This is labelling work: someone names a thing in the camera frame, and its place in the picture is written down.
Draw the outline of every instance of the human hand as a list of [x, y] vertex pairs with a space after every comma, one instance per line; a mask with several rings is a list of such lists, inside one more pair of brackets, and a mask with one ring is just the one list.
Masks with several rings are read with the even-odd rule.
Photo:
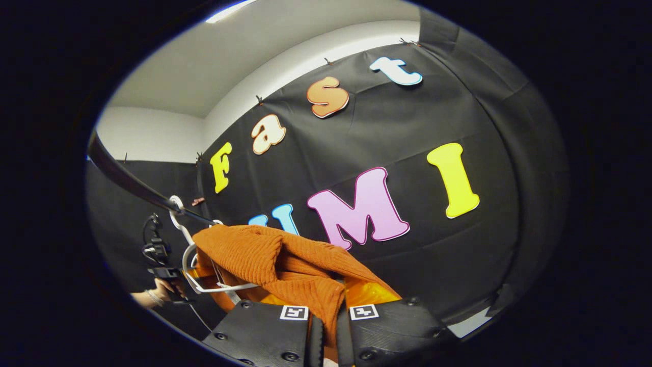
[[165, 302], [170, 301], [170, 295], [168, 294], [168, 291], [174, 293], [175, 289], [177, 289], [177, 293], [179, 293], [182, 297], [185, 298], [186, 296], [183, 282], [179, 278], [171, 279], [169, 281], [160, 278], [154, 278], [154, 282], [156, 283], [156, 289], [153, 292], [157, 297]]

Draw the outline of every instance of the pink letter m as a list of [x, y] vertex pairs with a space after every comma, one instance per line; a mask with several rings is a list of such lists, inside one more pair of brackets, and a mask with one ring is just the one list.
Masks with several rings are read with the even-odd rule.
[[377, 167], [363, 172], [355, 180], [355, 203], [350, 207], [332, 191], [324, 190], [308, 199], [328, 234], [331, 244], [351, 248], [351, 241], [342, 237], [347, 232], [360, 245], [366, 243], [367, 221], [371, 219], [375, 241], [387, 241], [409, 231], [409, 223], [402, 221], [387, 191], [387, 170]]

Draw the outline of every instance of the orange sweater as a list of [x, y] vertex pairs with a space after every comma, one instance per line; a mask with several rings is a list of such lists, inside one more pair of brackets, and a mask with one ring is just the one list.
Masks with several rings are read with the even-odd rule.
[[[255, 283], [260, 287], [237, 291], [241, 298], [259, 302], [270, 293], [287, 304], [307, 306], [324, 323], [325, 345], [336, 345], [336, 321], [345, 287], [335, 279], [347, 277], [376, 283], [392, 300], [400, 299], [384, 281], [345, 249], [279, 229], [254, 225], [215, 225], [195, 234], [199, 276], [214, 274], [211, 259], [228, 285]], [[226, 311], [233, 302], [224, 293], [211, 293]]]

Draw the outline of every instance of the screw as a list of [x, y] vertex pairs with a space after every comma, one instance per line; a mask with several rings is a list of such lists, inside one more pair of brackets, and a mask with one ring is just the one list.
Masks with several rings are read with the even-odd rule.
[[299, 359], [299, 356], [296, 353], [292, 352], [285, 352], [281, 357], [288, 362], [294, 362]]
[[365, 351], [360, 354], [361, 360], [372, 360], [376, 357], [375, 351]]

